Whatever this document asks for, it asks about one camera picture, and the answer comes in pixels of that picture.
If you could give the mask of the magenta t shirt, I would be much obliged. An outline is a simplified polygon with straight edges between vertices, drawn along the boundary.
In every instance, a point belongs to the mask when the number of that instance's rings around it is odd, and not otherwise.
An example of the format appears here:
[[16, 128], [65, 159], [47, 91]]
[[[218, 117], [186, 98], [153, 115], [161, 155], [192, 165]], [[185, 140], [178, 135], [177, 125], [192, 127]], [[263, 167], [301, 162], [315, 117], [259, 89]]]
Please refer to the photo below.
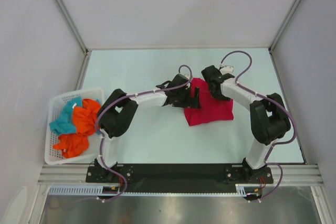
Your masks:
[[184, 115], [189, 126], [211, 123], [215, 121], [232, 121], [233, 100], [222, 101], [214, 99], [208, 89], [208, 84], [201, 78], [194, 78], [191, 82], [191, 96], [199, 88], [200, 109], [185, 108]]

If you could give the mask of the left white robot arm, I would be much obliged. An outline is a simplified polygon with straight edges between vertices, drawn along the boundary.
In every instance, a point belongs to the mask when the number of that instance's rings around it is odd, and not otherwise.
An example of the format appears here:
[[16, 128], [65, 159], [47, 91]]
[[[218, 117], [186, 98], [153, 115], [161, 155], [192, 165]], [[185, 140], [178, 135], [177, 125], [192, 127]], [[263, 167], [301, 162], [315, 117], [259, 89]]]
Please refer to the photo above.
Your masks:
[[115, 152], [119, 140], [129, 129], [135, 113], [140, 109], [170, 105], [177, 108], [199, 109], [200, 88], [192, 87], [192, 76], [178, 73], [173, 80], [157, 85], [154, 89], [127, 94], [115, 89], [97, 114], [96, 128], [101, 133], [98, 156], [95, 166], [98, 176], [105, 182], [122, 175], [116, 171]]

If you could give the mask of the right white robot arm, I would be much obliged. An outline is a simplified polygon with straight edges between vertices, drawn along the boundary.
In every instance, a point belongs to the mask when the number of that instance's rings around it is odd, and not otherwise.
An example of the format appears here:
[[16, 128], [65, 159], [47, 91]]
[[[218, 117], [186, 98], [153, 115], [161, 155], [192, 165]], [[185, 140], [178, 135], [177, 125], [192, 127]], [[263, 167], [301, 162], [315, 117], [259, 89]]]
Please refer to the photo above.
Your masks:
[[266, 168], [272, 149], [279, 139], [291, 129], [289, 115], [282, 97], [273, 93], [265, 96], [241, 85], [224, 67], [206, 67], [201, 74], [208, 84], [211, 96], [217, 100], [233, 100], [250, 113], [250, 127], [254, 142], [242, 162], [243, 179], [254, 183]]

